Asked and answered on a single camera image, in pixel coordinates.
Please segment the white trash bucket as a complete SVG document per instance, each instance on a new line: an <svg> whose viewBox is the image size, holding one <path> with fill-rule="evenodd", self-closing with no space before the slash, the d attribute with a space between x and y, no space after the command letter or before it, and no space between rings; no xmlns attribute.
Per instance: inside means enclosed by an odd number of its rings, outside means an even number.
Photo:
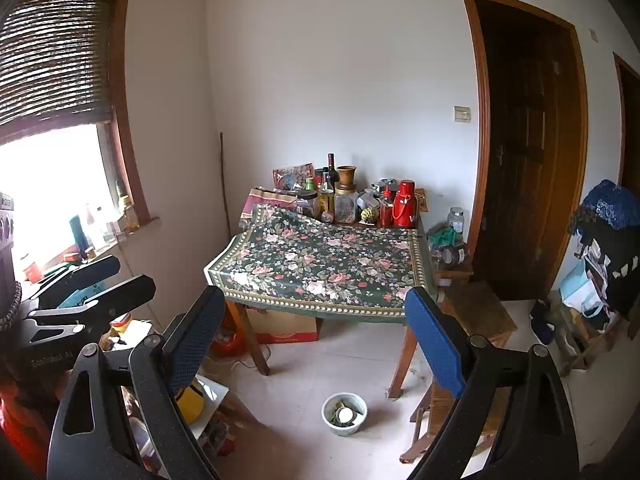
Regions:
<svg viewBox="0 0 640 480"><path fill-rule="evenodd" d="M351 392L339 392L329 396L321 408L323 422L339 437L356 434L366 421L368 413L366 401Z"/></svg>

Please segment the yellow object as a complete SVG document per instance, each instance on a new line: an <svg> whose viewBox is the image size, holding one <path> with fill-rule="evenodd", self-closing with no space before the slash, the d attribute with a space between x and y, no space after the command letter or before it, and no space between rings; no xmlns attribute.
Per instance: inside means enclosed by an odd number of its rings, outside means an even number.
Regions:
<svg viewBox="0 0 640 480"><path fill-rule="evenodd" d="M205 399L202 385L194 379L175 395L178 410L187 425L192 424L204 410Z"/></svg>

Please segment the wooden stool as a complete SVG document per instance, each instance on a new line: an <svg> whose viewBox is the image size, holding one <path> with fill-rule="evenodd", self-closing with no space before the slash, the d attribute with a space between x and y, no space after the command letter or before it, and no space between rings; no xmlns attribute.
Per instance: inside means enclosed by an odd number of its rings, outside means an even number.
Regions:
<svg viewBox="0 0 640 480"><path fill-rule="evenodd" d="M502 348L516 329L490 287L481 282L447 288L442 301L422 287L405 298L410 335L420 346L433 379L413 411L410 448L399 460L411 464L435 442L477 364L477 348Z"/></svg>

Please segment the clothes pile on rack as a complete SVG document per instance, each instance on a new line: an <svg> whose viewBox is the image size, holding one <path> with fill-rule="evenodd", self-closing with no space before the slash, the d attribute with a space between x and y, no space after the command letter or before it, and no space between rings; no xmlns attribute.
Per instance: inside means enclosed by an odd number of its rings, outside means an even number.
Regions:
<svg viewBox="0 0 640 480"><path fill-rule="evenodd" d="M574 268L560 284L564 306L598 332L616 315L630 322L639 305L639 200L603 180L573 212L568 228L578 238Z"/></svg>

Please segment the maroon patterned cloth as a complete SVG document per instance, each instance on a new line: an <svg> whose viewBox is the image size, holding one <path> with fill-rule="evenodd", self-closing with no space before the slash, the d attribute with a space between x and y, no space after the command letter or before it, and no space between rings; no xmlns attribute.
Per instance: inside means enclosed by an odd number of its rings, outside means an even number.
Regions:
<svg viewBox="0 0 640 480"><path fill-rule="evenodd" d="M295 210L297 196L287 190L269 191L265 188L252 188L247 195L243 210L240 215L239 226L246 226L252 218L254 208L257 205L268 205L288 210Z"/></svg>

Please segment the cardboard box under table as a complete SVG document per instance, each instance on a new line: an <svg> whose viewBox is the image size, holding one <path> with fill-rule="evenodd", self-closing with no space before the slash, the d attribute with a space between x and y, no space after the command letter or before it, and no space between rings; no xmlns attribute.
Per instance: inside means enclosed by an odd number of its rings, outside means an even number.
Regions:
<svg viewBox="0 0 640 480"><path fill-rule="evenodd" d="M312 316L259 309L246 313L260 344L302 344L319 339L319 325Z"/></svg>

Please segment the glass jar by door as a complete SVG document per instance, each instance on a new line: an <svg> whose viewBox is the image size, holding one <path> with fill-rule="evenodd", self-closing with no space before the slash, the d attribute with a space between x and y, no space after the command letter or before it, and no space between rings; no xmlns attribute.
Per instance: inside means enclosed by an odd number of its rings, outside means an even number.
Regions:
<svg viewBox="0 0 640 480"><path fill-rule="evenodd" d="M451 207L448 217L448 226L454 232L462 235L464 231L464 210L461 207Z"/></svg>

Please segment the window blind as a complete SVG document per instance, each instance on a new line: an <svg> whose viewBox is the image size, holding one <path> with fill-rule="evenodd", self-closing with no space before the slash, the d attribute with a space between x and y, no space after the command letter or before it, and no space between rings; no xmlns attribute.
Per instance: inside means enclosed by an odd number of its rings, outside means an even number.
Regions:
<svg viewBox="0 0 640 480"><path fill-rule="evenodd" d="M110 120L116 0L22 0L1 29L1 130Z"/></svg>

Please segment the red thermos jug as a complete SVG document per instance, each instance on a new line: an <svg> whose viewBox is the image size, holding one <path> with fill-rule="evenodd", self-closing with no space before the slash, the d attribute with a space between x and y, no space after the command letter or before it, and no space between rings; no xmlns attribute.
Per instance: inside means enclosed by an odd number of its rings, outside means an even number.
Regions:
<svg viewBox="0 0 640 480"><path fill-rule="evenodd" d="M402 180L398 184L398 191L394 198L394 226L403 229L412 229L416 225L417 218L416 185L413 180Z"/></svg>

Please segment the small red-white jar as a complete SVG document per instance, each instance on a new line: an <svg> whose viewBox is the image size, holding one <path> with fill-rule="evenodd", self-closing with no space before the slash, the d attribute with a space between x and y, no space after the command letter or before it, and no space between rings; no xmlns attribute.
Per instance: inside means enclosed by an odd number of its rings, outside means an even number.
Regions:
<svg viewBox="0 0 640 480"><path fill-rule="evenodd" d="M321 221L323 223L332 223L334 221L334 213L328 210L323 211L321 214Z"/></svg>

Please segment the oil glass bottle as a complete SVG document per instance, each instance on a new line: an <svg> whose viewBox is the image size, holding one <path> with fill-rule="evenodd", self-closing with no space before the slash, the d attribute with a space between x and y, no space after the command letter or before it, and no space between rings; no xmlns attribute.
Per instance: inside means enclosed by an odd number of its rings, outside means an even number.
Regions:
<svg viewBox="0 0 640 480"><path fill-rule="evenodd" d="M319 188L319 198L321 205L321 212L329 212L334 214L334 187L329 171L325 171L322 176L322 181Z"/></svg>

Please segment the clear jar gold lid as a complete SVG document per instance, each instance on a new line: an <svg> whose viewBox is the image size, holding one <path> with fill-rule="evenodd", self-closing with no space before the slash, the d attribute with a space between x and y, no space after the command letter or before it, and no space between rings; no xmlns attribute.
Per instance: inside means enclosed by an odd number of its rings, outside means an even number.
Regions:
<svg viewBox="0 0 640 480"><path fill-rule="evenodd" d="M337 223L354 223L357 217L356 188L337 183L335 189L335 221Z"/></svg>

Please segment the dark wooden door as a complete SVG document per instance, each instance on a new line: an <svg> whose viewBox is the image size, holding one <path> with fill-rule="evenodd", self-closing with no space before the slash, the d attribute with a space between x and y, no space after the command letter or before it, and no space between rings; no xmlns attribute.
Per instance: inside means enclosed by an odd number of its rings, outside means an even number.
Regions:
<svg viewBox="0 0 640 480"><path fill-rule="evenodd" d="M480 112L474 275L502 300L544 298L567 250L586 169L587 86L576 28L520 0L463 1Z"/></svg>

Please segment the brown ceramic vase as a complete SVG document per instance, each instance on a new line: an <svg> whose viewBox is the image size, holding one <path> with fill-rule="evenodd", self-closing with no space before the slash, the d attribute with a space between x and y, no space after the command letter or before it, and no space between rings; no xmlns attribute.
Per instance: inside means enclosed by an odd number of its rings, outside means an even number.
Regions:
<svg viewBox="0 0 640 480"><path fill-rule="evenodd" d="M338 166L337 172L338 183L341 188L354 188L355 187L355 172L357 170L356 166L346 165L346 166Z"/></svg>

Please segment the wall light switch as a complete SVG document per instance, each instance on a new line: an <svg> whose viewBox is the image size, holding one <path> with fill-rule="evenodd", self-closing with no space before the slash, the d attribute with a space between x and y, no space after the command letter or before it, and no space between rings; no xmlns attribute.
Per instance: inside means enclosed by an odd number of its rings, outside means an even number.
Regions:
<svg viewBox="0 0 640 480"><path fill-rule="evenodd" d="M467 106L456 106L454 108L455 122L470 122L472 120L471 109Z"/></svg>

